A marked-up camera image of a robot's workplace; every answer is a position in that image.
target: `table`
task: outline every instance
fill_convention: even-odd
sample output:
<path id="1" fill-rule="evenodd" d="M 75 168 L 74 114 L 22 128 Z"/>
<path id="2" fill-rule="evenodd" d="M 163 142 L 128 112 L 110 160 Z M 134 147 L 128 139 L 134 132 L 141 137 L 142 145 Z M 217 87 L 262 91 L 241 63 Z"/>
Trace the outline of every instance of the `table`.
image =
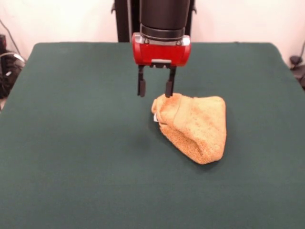
<path id="1" fill-rule="evenodd" d="M 0 115 L 0 228 L 305 228 L 305 94 L 269 43 L 194 43 L 175 92 L 226 101 L 198 165 L 150 108 L 168 70 L 129 43 L 37 44 Z"/>

